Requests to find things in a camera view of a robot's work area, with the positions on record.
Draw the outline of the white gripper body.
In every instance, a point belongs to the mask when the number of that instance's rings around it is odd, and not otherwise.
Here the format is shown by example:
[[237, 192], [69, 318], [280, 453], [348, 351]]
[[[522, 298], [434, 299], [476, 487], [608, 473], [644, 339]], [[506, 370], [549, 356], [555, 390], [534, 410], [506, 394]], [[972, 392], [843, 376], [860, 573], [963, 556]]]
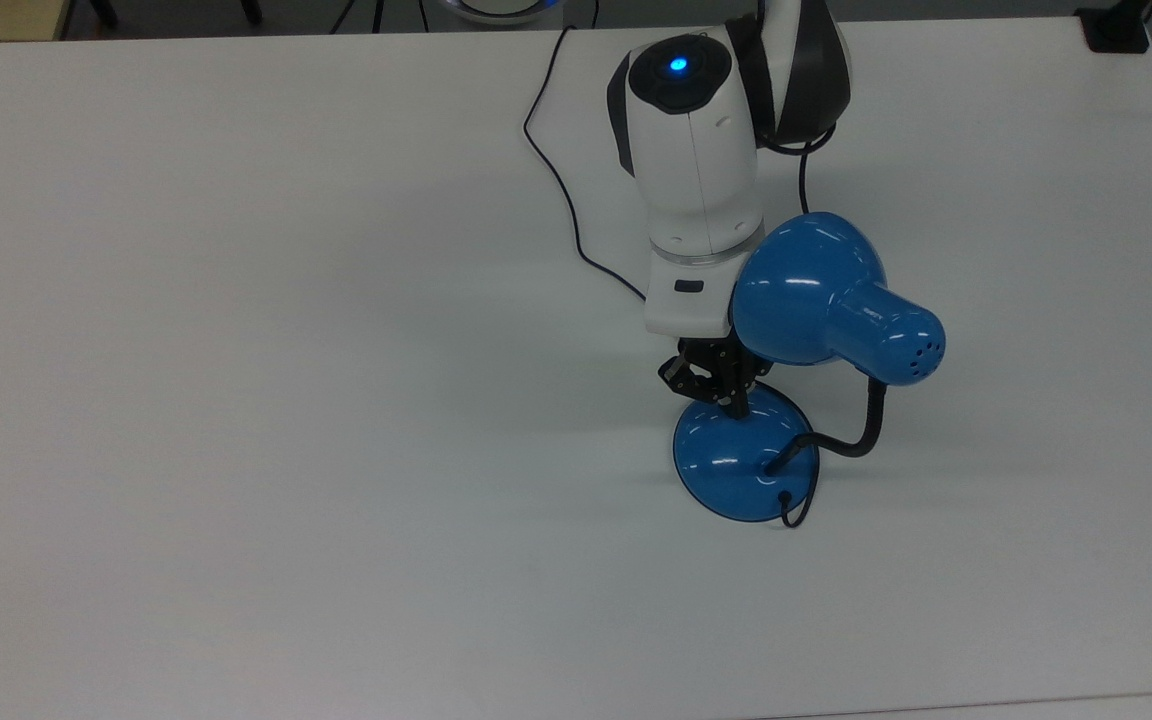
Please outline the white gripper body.
[[749, 251], [650, 260], [644, 323], [666, 338], [726, 338], [732, 333], [733, 287]]

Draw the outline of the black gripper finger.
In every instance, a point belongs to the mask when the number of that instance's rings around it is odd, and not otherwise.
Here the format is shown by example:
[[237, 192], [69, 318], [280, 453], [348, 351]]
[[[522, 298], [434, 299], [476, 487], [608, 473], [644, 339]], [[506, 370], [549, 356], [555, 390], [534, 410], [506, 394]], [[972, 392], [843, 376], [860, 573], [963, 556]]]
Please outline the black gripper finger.
[[719, 382], [712, 370], [713, 347], [710, 340], [680, 338], [675, 355], [658, 366], [658, 378], [676, 395], [717, 404]]
[[728, 418], [745, 419], [750, 414], [749, 395], [756, 382], [771, 372], [772, 361], [765, 359], [738, 340], [714, 343], [710, 378], [717, 382], [717, 404]]

